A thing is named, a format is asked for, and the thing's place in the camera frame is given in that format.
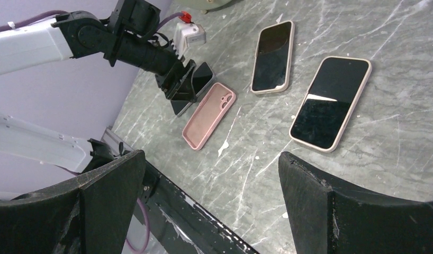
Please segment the pink phone case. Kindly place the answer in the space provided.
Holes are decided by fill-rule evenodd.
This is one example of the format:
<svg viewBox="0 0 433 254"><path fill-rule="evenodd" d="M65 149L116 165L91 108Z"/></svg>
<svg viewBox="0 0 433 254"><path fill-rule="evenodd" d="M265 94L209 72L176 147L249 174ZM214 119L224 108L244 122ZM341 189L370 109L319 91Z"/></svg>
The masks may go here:
<svg viewBox="0 0 433 254"><path fill-rule="evenodd" d="M182 131L193 150L203 148L235 101L236 94L228 86L220 82L211 86Z"/></svg>

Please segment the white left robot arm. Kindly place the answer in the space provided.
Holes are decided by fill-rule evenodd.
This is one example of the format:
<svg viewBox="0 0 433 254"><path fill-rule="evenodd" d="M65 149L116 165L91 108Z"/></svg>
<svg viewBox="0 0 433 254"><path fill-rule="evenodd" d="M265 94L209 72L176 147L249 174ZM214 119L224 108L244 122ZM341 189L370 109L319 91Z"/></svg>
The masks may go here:
<svg viewBox="0 0 433 254"><path fill-rule="evenodd" d="M87 11L53 10L0 27L0 75L41 64L96 53L114 66L125 62L155 74L170 101L197 101L192 85L196 67L183 63L178 39L161 46L160 9L147 1L118 1L106 19ZM63 135L0 113L0 152L52 164L72 174L114 160L110 148L94 139Z"/></svg>

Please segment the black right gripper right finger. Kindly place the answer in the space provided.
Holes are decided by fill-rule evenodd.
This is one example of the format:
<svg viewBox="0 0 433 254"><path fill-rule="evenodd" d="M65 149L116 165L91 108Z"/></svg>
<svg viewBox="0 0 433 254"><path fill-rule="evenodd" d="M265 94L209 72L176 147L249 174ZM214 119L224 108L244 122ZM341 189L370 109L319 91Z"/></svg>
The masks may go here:
<svg viewBox="0 0 433 254"><path fill-rule="evenodd" d="M290 152L278 173L297 253L433 253L433 201L374 192Z"/></svg>

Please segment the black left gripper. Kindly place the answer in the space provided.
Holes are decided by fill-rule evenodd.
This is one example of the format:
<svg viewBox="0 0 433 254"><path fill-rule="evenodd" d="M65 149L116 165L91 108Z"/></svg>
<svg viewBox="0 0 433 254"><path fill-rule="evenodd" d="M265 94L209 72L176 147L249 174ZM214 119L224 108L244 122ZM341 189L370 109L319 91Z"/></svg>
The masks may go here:
<svg viewBox="0 0 433 254"><path fill-rule="evenodd" d="M172 49L172 42L157 44L155 35L162 37L159 29L174 18L192 23L187 12L178 12L160 19L160 9L147 1L118 1L114 9L114 60L123 61L155 74L158 88L170 101L196 102L192 85L196 68L194 60L186 66Z"/></svg>

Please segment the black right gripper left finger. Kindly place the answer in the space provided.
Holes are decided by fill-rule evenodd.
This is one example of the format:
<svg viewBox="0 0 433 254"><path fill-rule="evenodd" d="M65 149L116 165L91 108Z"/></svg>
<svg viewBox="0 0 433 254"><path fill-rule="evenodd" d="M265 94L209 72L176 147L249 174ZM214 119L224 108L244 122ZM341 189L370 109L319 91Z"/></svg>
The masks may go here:
<svg viewBox="0 0 433 254"><path fill-rule="evenodd" d="M142 192L142 150L0 201L0 253L121 253Z"/></svg>

